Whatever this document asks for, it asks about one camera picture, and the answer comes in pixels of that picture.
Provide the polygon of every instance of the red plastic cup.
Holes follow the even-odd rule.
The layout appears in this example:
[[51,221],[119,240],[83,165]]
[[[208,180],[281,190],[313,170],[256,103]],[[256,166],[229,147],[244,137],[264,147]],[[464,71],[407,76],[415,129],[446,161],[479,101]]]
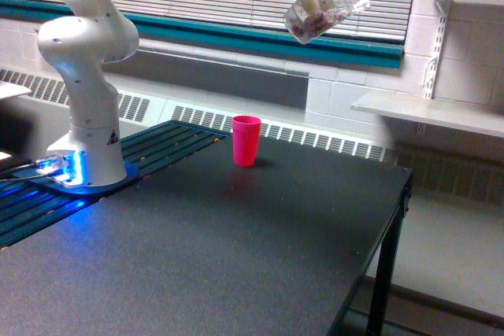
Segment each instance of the red plastic cup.
[[258,155],[261,119],[252,116],[233,118],[233,158],[236,165],[251,167]]

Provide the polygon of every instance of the teal window frame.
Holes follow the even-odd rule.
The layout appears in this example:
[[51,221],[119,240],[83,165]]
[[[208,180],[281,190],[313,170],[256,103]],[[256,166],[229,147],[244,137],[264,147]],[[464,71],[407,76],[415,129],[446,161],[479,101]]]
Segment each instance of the teal window frame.
[[[0,0],[0,17],[46,21],[72,15],[69,7],[34,0]],[[201,21],[126,13],[139,30],[151,38],[180,43],[211,46],[216,49],[245,50],[284,59],[312,63],[345,63],[386,68],[400,68],[404,46],[394,43],[367,42],[354,39],[319,37],[300,45],[286,31],[214,24]]]

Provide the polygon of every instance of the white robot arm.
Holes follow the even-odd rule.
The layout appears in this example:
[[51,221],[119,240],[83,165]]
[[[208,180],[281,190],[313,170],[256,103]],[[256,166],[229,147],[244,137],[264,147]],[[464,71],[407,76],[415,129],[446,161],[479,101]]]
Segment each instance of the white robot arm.
[[[63,0],[74,12],[45,23],[39,49],[61,74],[70,99],[70,131],[48,149],[69,168],[52,179],[69,188],[107,186],[126,177],[119,139],[117,91],[102,64],[122,61],[139,44],[135,25],[110,0]],[[298,0],[284,20],[307,43],[337,22],[369,6],[369,0]],[[43,174],[51,167],[41,168]]]
[[60,72],[70,102],[70,131],[48,153],[69,155],[73,169],[53,179],[72,188],[106,186],[126,171],[117,90],[105,81],[102,64],[133,55],[139,34],[110,0],[63,1],[75,16],[49,21],[39,31],[40,52]]

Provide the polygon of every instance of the blue slatted platform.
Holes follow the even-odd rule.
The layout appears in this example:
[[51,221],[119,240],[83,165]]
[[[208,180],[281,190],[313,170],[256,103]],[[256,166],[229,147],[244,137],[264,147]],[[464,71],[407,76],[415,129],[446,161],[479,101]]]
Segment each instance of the blue slatted platform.
[[[169,121],[121,139],[124,159],[150,175],[204,149],[229,134]],[[41,190],[30,183],[0,184],[0,248],[86,208],[96,198],[75,198]]]

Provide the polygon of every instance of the white wall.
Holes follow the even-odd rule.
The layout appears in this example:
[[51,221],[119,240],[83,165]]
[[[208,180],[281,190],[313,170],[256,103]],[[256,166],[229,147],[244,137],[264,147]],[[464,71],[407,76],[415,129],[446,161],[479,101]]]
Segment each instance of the white wall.
[[[471,133],[428,127],[417,135],[416,124],[397,122],[360,113],[350,104],[370,90],[393,90],[422,94],[424,68],[432,52],[437,28],[437,11],[432,0],[413,0],[406,39],[405,57],[399,70],[352,65],[319,66],[295,61],[277,61],[280,72],[309,72],[306,111],[283,109],[267,103],[253,104],[244,98],[172,87],[186,100],[207,102],[234,110],[274,116],[282,120],[310,124],[364,135],[384,141],[400,141],[449,150],[469,156],[504,161],[504,143]],[[448,22],[435,96],[464,102],[495,105],[504,109],[504,9],[454,6]],[[37,24],[0,19],[0,64],[33,70],[54,70],[43,61],[36,46]],[[184,49],[198,49],[185,46]],[[243,54],[225,52],[240,65]],[[260,66],[270,58],[254,58]]]

